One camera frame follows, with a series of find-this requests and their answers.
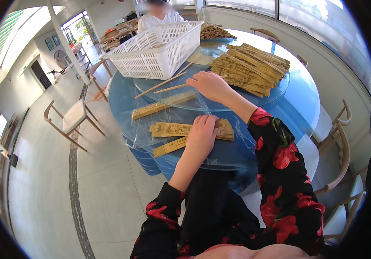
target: white shirt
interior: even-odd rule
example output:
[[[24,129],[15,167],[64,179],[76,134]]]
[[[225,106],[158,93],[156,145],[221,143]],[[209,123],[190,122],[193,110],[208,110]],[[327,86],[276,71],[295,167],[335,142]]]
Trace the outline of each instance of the white shirt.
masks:
[[[153,15],[144,15],[139,19],[138,22],[138,33],[141,33],[151,27],[159,24],[173,23],[173,22],[185,22],[184,18],[176,11],[167,13],[163,20],[158,19]]]

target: left hand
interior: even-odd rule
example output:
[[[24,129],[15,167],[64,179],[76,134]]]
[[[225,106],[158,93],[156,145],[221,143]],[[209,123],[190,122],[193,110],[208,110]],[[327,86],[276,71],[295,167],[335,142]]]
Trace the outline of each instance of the left hand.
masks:
[[[189,162],[193,161],[200,166],[207,158],[214,147],[218,131],[214,125],[218,119],[215,115],[203,115],[195,118],[183,153]]]

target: framed picture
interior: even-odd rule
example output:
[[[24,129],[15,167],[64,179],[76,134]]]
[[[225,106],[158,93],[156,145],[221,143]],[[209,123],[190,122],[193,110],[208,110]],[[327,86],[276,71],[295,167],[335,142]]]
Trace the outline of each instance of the framed picture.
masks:
[[[48,45],[48,48],[49,48],[50,51],[55,48],[55,46],[53,45],[53,42],[50,38],[45,39],[45,42],[46,42],[46,45]]]
[[[59,41],[58,36],[55,34],[55,35],[52,36],[52,38],[53,38],[53,41],[55,42],[55,45],[56,45],[56,46],[59,46],[60,41]]]

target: floral sleeve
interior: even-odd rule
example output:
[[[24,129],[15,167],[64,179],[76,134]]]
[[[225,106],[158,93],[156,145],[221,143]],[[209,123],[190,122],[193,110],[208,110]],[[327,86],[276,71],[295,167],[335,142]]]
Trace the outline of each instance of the floral sleeve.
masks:
[[[262,194],[262,235],[277,244],[301,246],[323,241],[323,213],[295,138],[278,118],[258,108],[248,122],[256,141],[257,180]]]
[[[147,205],[147,220],[141,226],[130,259],[178,257],[175,244],[180,238],[178,217],[184,195],[164,184],[158,197]]]

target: person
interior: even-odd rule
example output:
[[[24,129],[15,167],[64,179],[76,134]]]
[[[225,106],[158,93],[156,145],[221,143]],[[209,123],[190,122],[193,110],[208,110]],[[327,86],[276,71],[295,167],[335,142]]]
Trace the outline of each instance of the person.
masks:
[[[212,72],[187,79],[206,98],[230,108],[256,141],[261,216],[266,228],[228,188],[232,173],[199,169],[214,146],[218,119],[198,116],[174,174],[147,205],[131,259],[302,258],[325,254],[323,214],[303,156],[285,124]],[[185,199],[182,226],[178,225]]]
[[[137,5],[137,9],[144,15],[138,21],[138,33],[159,24],[184,22],[184,18],[174,11],[167,0],[148,0]]]

